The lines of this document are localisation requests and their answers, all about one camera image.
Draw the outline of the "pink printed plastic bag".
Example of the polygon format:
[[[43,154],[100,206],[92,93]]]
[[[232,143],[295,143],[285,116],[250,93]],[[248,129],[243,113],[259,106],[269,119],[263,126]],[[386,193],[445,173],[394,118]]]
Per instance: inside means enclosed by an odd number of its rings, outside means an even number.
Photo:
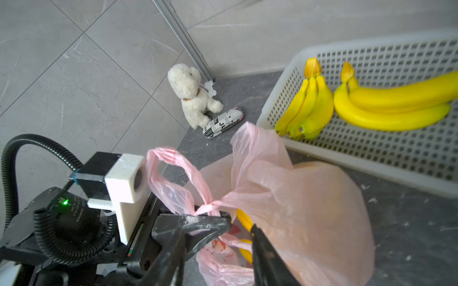
[[[241,210],[304,286],[363,286],[375,243],[361,189],[339,167],[293,164],[272,130],[245,123],[230,155],[198,170],[176,149],[147,153],[149,187],[173,213]]]

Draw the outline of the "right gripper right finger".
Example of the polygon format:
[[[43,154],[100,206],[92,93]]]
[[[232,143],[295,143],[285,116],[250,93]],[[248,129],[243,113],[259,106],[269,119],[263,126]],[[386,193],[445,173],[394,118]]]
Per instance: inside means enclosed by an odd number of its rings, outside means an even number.
[[[300,286],[261,228],[254,225],[252,254],[256,286]]]

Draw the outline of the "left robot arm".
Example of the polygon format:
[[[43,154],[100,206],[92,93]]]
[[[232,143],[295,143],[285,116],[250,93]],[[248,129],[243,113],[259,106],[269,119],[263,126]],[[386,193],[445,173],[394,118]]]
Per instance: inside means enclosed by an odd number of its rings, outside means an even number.
[[[122,243],[114,215],[52,187],[11,220],[1,259],[20,268],[14,286],[180,286],[186,261],[231,227],[228,213],[177,215],[148,195]]]

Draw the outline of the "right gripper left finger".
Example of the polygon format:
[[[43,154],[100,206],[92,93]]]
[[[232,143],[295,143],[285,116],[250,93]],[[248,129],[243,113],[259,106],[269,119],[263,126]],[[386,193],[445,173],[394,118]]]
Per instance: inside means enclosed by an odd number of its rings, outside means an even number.
[[[176,231],[139,283],[140,286],[182,286],[186,236]]]

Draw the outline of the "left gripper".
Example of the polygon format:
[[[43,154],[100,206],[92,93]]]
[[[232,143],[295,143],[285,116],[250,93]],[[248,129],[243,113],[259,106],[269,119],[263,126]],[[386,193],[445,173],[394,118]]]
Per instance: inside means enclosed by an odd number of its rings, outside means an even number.
[[[150,194],[127,245],[118,254],[116,269],[104,279],[105,286],[145,286],[162,249],[172,235],[184,231],[188,261],[204,246],[232,229],[231,216],[172,214]]]

